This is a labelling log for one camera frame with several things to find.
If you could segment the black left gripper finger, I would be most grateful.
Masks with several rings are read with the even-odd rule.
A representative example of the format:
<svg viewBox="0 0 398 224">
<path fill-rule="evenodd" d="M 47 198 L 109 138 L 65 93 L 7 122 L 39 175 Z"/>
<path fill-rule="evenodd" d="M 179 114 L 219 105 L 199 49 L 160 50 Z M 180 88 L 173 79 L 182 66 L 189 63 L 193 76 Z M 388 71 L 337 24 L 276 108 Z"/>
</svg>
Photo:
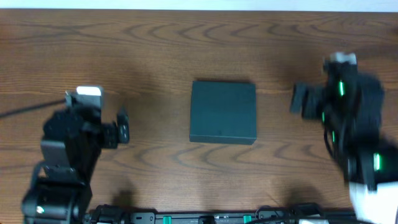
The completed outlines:
<svg viewBox="0 0 398 224">
<path fill-rule="evenodd" d="M 122 144 L 127 144 L 130 141 L 129 136 L 129 117 L 124 108 L 121 108 L 117 113 L 118 139 Z"/>
<path fill-rule="evenodd" d="M 101 125 L 103 136 L 102 148 L 116 149 L 119 144 L 118 127 L 116 123 L 105 123 Z"/>
</svg>

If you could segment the black gift box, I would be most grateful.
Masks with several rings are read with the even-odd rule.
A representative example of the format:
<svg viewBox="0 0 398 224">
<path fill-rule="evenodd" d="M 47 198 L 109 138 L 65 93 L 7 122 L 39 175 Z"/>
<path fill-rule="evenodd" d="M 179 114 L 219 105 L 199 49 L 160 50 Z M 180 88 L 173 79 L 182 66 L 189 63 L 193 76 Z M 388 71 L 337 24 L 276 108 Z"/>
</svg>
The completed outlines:
<svg viewBox="0 0 398 224">
<path fill-rule="evenodd" d="M 189 140 L 252 145 L 257 139 L 256 112 L 255 84 L 194 81 Z"/>
</svg>

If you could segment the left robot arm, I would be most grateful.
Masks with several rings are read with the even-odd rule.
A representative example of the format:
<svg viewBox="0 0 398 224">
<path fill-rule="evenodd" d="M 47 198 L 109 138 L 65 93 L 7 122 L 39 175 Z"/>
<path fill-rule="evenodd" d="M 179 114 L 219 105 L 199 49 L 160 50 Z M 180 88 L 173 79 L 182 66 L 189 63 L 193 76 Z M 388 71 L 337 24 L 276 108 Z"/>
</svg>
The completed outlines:
<svg viewBox="0 0 398 224">
<path fill-rule="evenodd" d="M 129 117 L 103 123 L 101 111 L 75 105 L 54 112 L 44 124 L 43 161 L 32 172 L 21 203 L 24 223 L 81 223 L 92 198 L 91 178 L 103 149 L 129 142 Z"/>
</svg>

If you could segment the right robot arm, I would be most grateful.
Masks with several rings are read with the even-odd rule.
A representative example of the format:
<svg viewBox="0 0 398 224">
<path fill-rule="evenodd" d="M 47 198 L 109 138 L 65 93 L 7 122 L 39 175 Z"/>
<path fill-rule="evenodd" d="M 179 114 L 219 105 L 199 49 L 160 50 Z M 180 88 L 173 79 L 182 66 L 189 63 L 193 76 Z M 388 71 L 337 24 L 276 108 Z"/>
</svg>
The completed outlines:
<svg viewBox="0 0 398 224">
<path fill-rule="evenodd" d="M 327 60 L 324 85 L 296 83 L 290 110 L 322 123 L 326 149 L 349 185 L 356 216 L 373 223 L 397 222 L 397 146 L 381 135 L 384 90 L 354 62 Z M 252 83 L 195 81 L 192 142 L 251 145 L 256 132 Z"/>
</svg>

